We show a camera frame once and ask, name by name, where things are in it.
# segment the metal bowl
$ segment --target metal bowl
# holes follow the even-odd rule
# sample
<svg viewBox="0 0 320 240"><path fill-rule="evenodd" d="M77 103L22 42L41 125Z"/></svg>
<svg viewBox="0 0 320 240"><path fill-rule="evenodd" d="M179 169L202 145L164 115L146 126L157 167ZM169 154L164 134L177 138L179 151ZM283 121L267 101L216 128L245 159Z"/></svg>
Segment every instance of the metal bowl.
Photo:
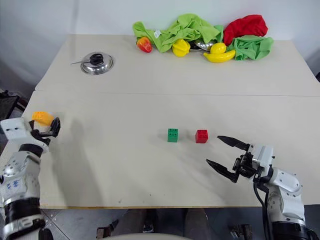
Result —
<svg viewBox="0 0 320 240"><path fill-rule="evenodd" d="M216 43L216 41L214 41L214 40L211 40L210 42L205 43L202 38L198 38L197 40L194 40L194 44L197 47L199 47L199 48L201 48L201 49L203 49L205 51L208 51L208 52L210 52L210 49L211 49L212 45L215 44L215 43Z"/></svg>
<svg viewBox="0 0 320 240"><path fill-rule="evenodd" d="M92 61L92 56L102 55L100 61ZM95 51L86 55L81 61L81 70L90 75L99 75L108 72L114 65L113 58L100 51Z"/></svg>

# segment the white table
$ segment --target white table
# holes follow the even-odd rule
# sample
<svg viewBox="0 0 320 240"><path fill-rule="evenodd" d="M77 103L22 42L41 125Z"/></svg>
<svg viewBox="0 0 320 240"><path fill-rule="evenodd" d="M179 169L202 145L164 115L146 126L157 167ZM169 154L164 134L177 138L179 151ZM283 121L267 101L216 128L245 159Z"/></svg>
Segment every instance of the white table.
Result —
<svg viewBox="0 0 320 240"><path fill-rule="evenodd" d="M207 61L200 52L177 58L170 51L140 51L134 36L70 35L38 91L181 95L317 96L320 84L291 41L275 41L271 53L258 61ZM86 75L79 64L85 55L102 51L114 67L98 76Z"/></svg>
<svg viewBox="0 0 320 240"><path fill-rule="evenodd" d="M252 184L217 174L205 159L229 169L242 151L217 135L274 146L273 164L297 173L304 204L320 204L320 98L35 91L34 111L61 119L60 134L42 155L43 207L258 206ZM179 129L178 143L167 142ZM196 144L197 129L208 129ZM17 146L8 144L0 167Z"/></svg>

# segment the metal pot lid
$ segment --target metal pot lid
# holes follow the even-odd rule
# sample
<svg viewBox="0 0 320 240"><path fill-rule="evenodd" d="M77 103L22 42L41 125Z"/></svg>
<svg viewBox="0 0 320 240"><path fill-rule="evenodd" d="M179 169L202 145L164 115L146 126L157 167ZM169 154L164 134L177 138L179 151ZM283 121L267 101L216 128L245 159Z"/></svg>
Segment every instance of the metal pot lid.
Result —
<svg viewBox="0 0 320 240"><path fill-rule="evenodd" d="M81 70L90 75L99 75L108 72L114 65L113 58L101 51L86 55L81 61Z"/></svg>

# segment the person's legs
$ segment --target person's legs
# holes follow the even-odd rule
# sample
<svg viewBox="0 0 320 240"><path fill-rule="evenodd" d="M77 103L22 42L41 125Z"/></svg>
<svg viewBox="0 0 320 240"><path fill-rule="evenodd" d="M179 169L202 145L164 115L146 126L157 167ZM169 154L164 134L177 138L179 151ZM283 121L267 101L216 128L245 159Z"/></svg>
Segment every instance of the person's legs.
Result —
<svg viewBox="0 0 320 240"><path fill-rule="evenodd" d="M185 216L184 237L192 240L211 240L211 230L203 208L189 208Z"/></svg>
<svg viewBox="0 0 320 240"><path fill-rule="evenodd" d="M138 234L144 230L146 209L129 209L120 219L111 236Z"/></svg>

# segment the green cloth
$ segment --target green cloth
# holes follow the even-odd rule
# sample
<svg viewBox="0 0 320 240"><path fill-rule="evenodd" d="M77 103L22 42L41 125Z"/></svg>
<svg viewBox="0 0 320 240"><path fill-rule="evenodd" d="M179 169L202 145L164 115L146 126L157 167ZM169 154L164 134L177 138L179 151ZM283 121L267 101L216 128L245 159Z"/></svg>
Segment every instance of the green cloth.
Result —
<svg viewBox="0 0 320 240"><path fill-rule="evenodd" d="M152 29L146 29L141 21L133 24L133 32L138 38L148 37L151 43L155 44L160 53L168 51L172 44L178 39L186 41L203 38L207 44L211 40L222 42L223 26L212 26L195 14L184 14L178 17L167 30L162 30L161 35L156 38Z"/></svg>
<svg viewBox="0 0 320 240"><path fill-rule="evenodd" d="M235 60L262 59L270 53L274 40L271 37L244 35L235 37L226 48L227 51L235 49Z"/></svg>

